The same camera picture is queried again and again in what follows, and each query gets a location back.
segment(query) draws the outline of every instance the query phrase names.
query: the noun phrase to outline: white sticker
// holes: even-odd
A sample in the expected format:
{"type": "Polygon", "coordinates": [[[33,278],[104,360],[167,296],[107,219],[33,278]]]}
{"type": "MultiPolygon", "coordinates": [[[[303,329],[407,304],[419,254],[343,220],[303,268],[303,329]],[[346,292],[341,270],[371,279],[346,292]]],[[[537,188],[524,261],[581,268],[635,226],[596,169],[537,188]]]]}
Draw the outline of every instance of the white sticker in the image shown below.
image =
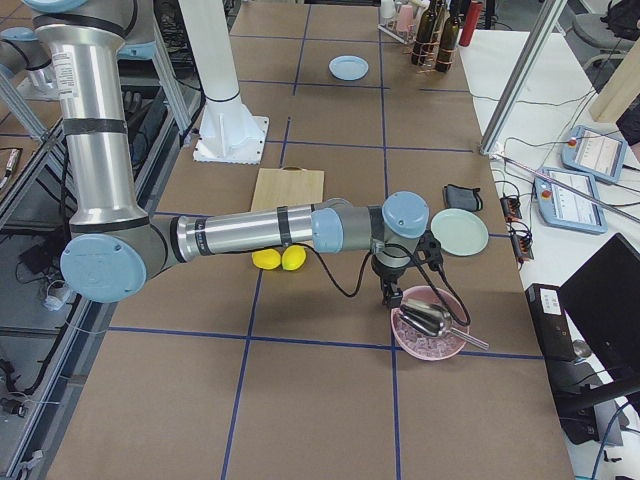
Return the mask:
{"type": "Polygon", "coordinates": [[[78,96],[76,75],[73,71],[73,58],[71,53],[56,53],[51,57],[53,68],[58,82],[60,100],[75,98],[78,96]]]}
{"type": "Polygon", "coordinates": [[[560,301],[555,290],[546,288],[540,289],[540,301],[542,302],[542,311],[549,315],[562,315],[560,309],[560,301]]]}

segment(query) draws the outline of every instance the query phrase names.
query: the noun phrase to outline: white desk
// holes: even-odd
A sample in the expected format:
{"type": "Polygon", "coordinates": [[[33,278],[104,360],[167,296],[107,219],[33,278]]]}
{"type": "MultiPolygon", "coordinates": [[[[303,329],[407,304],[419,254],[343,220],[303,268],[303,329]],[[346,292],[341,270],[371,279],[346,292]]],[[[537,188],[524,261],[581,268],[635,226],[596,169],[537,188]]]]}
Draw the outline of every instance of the white desk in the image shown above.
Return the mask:
{"type": "MultiPolygon", "coordinates": [[[[526,32],[477,31],[469,47],[460,48],[462,61],[471,93],[475,96],[500,98],[504,86],[516,63],[518,55],[527,39],[526,32]]],[[[533,69],[520,100],[535,102],[561,103],[566,100],[583,97],[591,90],[591,83],[584,74],[580,64],[560,34],[552,34],[539,61],[533,69]]],[[[497,102],[487,99],[474,99],[474,106],[480,129],[485,131],[497,102]]],[[[501,133],[500,142],[504,145],[508,137],[516,137],[532,144],[552,141],[563,141],[567,138],[571,118],[577,113],[579,101],[563,106],[530,105],[518,103],[513,109],[509,121],[501,133]]],[[[617,130],[614,124],[596,123],[589,114],[588,107],[578,117],[577,125],[587,125],[604,132],[617,130]]],[[[533,168],[545,166],[561,166],[561,145],[549,145],[532,148],[509,140],[506,155],[516,161],[533,168]]],[[[629,150],[625,163],[638,167],[640,164],[629,150]]],[[[503,169],[501,162],[493,162],[492,168],[503,169]]],[[[508,172],[530,178],[527,172],[513,166],[508,172]]],[[[502,179],[499,172],[494,172],[496,180],[502,179]]],[[[529,193],[531,185],[507,175],[507,180],[518,185],[522,193],[529,193]]],[[[640,174],[623,170],[619,182],[635,189],[640,189],[640,174]]],[[[626,203],[640,201],[640,196],[614,186],[598,184],[600,197],[607,203],[626,203]]],[[[513,193],[513,188],[505,185],[505,192],[513,193]]],[[[525,263],[521,271],[523,287],[532,283],[549,283],[562,285],[594,252],[596,252],[615,232],[621,232],[637,249],[640,249],[640,226],[610,212],[605,212],[609,231],[604,235],[588,235],[546,226],[534,204],[529,217],[530,197],[522,198],[524,221],[533,232],[533,254],[535,260],[525,263]]],[[[640,215],[640,206],[626,209],[632,215],[640,215]]],[[[574,338],[579,337],[575,327],[571,325],[574,338]]],[[[599,362],[594,369],[602,369],[599,362]]],[[[632,424],[638,422],[637,415],[631,408],[625,409],[632,424]]],[[[612,456],[622,456],[624,460],[615,464],[601,461],[599,479],[613,479],[615,475],[627,475],[640,479],[640,437],[633,433],[623,433],[625,447],[609,449],[612,456]]],[[[589,442],[574,446],[567,441],[576,475],[590,478],[593,463],[599,444],[589,442]]]]}

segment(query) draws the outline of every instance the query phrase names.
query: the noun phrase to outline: white plug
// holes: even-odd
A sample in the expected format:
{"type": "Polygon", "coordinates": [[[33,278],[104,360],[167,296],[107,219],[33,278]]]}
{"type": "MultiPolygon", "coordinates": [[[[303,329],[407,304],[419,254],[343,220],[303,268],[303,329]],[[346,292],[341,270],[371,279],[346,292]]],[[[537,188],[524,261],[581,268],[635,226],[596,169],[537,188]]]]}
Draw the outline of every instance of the white plug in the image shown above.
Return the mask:
{"type": "Polygon", "coordinates": [[[62,285],[58,288],[53,288],[54,284],[49,285],[49,288],[47,288],[47,296],[42,302],[44,308],[51,312],[60,310],[67,303],[69,297],[71,297],[71,294],[73,293],[73,290],[71,290],[66,282],[58,281],[57,283],[62,283],[62,285]]]}

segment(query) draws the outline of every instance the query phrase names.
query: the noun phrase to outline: yellow lemon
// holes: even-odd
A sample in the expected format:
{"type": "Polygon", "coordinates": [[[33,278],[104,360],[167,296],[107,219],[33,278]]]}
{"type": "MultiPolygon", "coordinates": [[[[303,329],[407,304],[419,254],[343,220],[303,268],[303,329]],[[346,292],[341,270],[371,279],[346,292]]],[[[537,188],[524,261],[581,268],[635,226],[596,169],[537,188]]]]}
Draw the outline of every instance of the yellow lemon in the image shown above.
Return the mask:
{"type": "Polygon", "coordinates": [[[307,252],[300,245],[291,245],[282,254],[282,268],[285,270],[297,270],[307,259],[307,252]]]}
{"type": "Polygon", "coordinates": [[[280,266],[280,252],[273,248],[253,252],[251,259],[256,267],[262,268],[263,270],[273,270],[280,266]]]}

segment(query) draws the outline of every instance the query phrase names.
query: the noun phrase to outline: black monitor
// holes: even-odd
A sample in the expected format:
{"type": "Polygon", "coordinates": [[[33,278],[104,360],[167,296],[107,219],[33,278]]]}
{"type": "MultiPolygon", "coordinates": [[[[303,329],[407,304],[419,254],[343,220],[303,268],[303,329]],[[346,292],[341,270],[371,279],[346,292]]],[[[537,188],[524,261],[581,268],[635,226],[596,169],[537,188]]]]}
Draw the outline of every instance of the black monitor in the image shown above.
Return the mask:
{"type": "Polygon", "coordinates": [[[595,405],[626,395],[640,413],[640,253],[617,233],[558,291],[560,304],[614,379],[567,402],[595,405]]]}

